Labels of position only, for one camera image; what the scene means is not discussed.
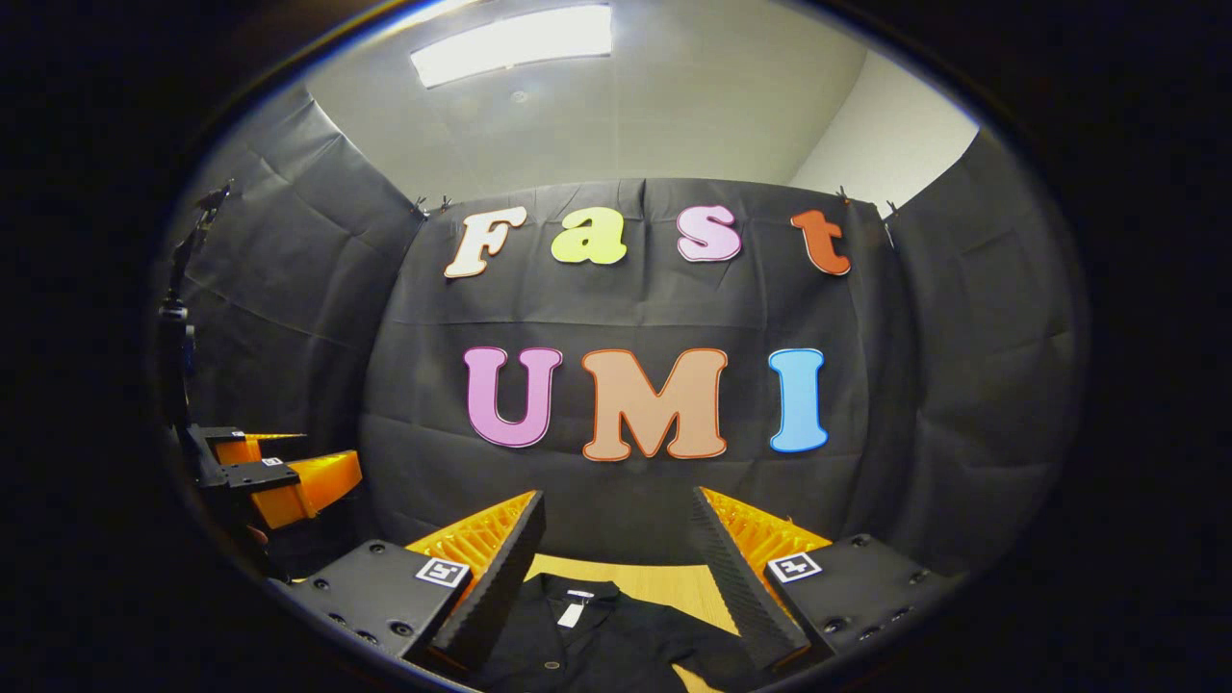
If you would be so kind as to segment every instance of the purple letter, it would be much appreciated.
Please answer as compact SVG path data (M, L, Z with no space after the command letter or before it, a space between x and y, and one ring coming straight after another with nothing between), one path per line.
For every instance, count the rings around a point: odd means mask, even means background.
M736 216L722 205L689 207L676 217L676 228L684 236L676 242L680 254L690 263L731 260L740 252L740 237L728 228Z
M564 358L556 349L524 349L519 361L526 366L526 418L509 423L496 412L496 374L509 360L504 349L476 346L462 356L471 370L467 385L467 413L476 433L506 448L533 445L547 434L552 413L552 371Z

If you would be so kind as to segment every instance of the shirt label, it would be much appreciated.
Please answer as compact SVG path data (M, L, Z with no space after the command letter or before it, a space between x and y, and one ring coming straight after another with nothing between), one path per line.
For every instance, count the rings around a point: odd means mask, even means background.
M556 621L556 624L563 625L564 628L573 628L578 625L578 618L582 615L582 609L584 608L585 607L582 604L569 604L569 608L564 610L564 615L562 615L561 620Z

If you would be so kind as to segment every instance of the fluorescent light panel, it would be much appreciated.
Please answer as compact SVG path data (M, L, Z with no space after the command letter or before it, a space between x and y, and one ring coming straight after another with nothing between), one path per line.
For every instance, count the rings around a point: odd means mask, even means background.
M500 68L611 52L611 7L580 5L473 28L415 51L410 62L432 88Z

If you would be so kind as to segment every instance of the black shirt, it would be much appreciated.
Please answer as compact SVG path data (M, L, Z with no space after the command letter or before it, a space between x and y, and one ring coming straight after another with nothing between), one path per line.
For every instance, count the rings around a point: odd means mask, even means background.
M568 591L589 592L577 624L557 625ZM487 663L467 684L493 693L684 693L679 663L722 691L755 676L740 639L675 608L633 599L612 582L541 573L522 583Z

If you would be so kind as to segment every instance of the shirt collar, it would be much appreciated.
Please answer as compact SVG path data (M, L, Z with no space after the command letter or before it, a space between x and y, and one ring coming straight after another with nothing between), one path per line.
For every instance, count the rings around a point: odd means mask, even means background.
M546 572L541 572L527 580L521 591L521 597L524 601L543 598L564 599L567 597L565 593L569 589L590 592L594 594L591 602L611 602L620 597L620 587L616 587L615 582L590 582L586 580L574 580L572 577L561 577L558 575L549 575Z

